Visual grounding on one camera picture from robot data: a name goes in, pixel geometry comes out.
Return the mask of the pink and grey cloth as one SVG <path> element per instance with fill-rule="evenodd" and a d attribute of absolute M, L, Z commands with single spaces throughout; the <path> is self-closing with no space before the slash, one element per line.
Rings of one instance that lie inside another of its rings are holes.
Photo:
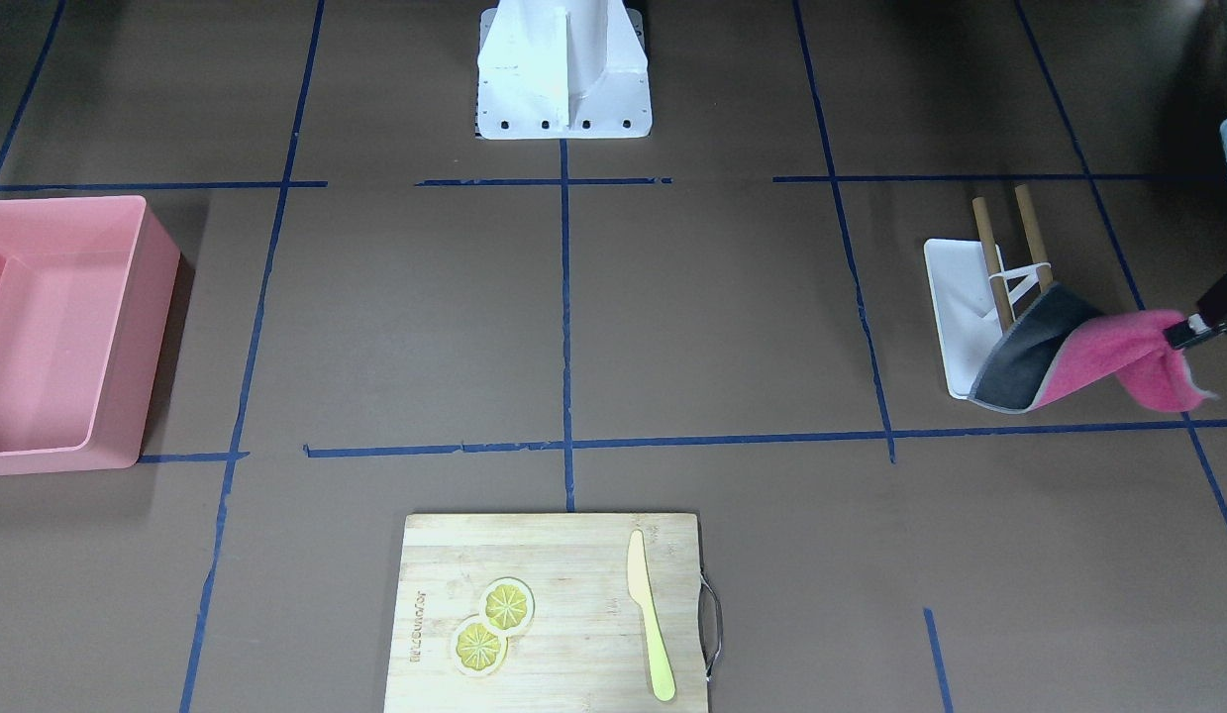
<path fill-rule="evenodd" d="M 1187 356 L 1164 335 L 1182 322 L 1179 310 L 1106 315 L 1054 283 L 990 349 L 968 400 L 998 412 L 1029 412 L 1114 377 L 1144 409 L 1198 409 L 1215 394 L 1198 385 Z"/>

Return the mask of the white towel rack stand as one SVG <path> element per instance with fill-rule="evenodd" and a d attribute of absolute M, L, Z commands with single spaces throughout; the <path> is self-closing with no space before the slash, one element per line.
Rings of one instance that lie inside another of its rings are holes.
<path fill-rule="evenodd" d="M 978 241 L 925 241 L 924 260 L 948 396 L 966 401 L 988 353 L 1014 326 L 1020 299 L 1053 287 L 1054 279 L 1029 187 L 1014 189 L 1029 265 L 1007 269 L 987 202 L 971 201 Z"/>

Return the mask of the yellow plastic knife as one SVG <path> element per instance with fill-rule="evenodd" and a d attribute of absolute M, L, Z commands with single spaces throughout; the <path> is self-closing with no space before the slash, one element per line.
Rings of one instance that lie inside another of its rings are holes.
<path fill-rule="evenodd" d="M 632 531 L 626 553 L 626 576 L 628 594 L 640 609 L 642 632 L 648 653 L 648 669 L 652 692 L 656 701 L 675 700 L 677 688 L 672 680 L 672 666 L 663 637 L 663 627 L 656 614 L 656 604 L 652 589 L 645 553 L 644 533 Z"/>

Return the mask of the bamboo cutting board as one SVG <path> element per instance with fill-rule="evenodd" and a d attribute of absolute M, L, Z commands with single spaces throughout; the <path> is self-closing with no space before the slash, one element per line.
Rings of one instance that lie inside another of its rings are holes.
<path fill-rule="evenodd" d="M 676 696 L 650 687 L 629 533 L 644 533 Z M 690 513 L 413 514 L 405 520 L 387 712 L 708 712 L 699 523 Z M 530 628 L 487 677 L 452 664 L 452 633 L 480 619 L 485 587 L 515 577 L 536 600 Z"/>

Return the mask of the lemon slice upper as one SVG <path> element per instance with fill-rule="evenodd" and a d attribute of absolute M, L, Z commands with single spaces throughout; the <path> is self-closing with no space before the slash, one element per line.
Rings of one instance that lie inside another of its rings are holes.
<path fill-rule="evenodd" d="M 485 587 L 480 599 L 483 626 L 503 637 L 515 637 L 530 628 L 536 600 L 533 588 L 515 577 L 499 577 Z"/>

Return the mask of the lemon slice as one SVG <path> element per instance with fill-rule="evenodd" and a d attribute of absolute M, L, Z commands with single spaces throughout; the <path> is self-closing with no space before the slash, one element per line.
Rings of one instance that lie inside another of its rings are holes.
<path fill-rule="evenodd" d="M 533 588 L 515 577 L 499 577 L 485 587 L 480 599 L 483 626 L 503 637 L 515 637 L 530 628 L 536 600 Z"/>
<path fill-rule="evenodd" d="M 464 619 L 452 633 L 452 664 L 460 675 L 487 677 L 499 670 L 509 647 L 509 638 L 483 619 Z"/>

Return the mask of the lemon slice lower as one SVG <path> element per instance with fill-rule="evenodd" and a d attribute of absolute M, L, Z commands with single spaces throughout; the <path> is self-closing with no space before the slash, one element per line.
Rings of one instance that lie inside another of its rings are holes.
<path fill-rule="evenodd" d="M 509 638 L 483 619 L 464 619 L 452 633 L 452 664 L 460 675 L 487 677 L 499 670 L 509 647 Z"/>

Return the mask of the pink plastic bin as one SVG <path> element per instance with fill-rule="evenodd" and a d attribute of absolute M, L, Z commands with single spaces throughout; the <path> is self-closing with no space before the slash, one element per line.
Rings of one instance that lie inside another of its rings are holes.
<path fill-rule="evenodd" d="M 146 198 L 0 200 L 0 475 L 137 463 L 180 261 Z"/>

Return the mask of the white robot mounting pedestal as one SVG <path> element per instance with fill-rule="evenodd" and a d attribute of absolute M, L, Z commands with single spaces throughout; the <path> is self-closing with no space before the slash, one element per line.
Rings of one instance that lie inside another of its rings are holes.
<path fill-rule="evenodd" d="M 483 140 L 652 133 L 645 18 L 633 2 L 499 1 L 481 13 L 476 64 Z"/>

